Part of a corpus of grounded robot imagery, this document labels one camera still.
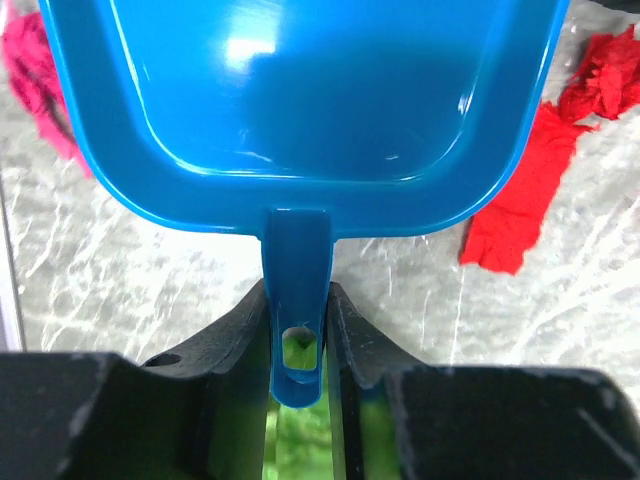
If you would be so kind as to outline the pink paper scrap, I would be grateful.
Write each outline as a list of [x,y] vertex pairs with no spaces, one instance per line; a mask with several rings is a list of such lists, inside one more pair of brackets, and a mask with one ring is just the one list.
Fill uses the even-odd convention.
[[70,117],[47,40],[42,15],[10,11],[1,34],[1,59],[9,88],[35,122],[39,135],[65,160],[92,176],[71,129]]

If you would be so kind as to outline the blue dustpan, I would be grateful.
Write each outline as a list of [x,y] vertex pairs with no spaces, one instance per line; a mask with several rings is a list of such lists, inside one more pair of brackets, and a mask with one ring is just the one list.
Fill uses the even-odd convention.
[[262,244],[271,390],[324,334],[333,247],[456,225],[525,149],[564,1],[44,1],[72,131],[127,208]]

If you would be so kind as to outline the small red paper scrap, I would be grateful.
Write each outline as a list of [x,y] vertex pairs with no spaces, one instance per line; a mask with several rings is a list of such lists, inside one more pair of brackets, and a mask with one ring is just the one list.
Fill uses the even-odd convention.
[[608,120],[639,104],[639,37],[631,24],[620,34],[594,34],[558,100],[561,118],[576,123],[590,115]]

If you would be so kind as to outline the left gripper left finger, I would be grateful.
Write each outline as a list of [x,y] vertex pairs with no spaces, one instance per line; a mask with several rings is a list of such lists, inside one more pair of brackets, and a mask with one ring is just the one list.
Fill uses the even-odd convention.
[[269,327],[260,280],[228,313],[143,364],[195,388],[186,412],[186,466],[203,479],[262,477]]

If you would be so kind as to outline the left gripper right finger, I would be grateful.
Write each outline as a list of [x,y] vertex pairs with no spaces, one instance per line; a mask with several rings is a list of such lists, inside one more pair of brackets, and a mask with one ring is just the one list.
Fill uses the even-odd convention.
[[434,369],[366,320],[337,283],[326,347],[335,477],[434,478]]

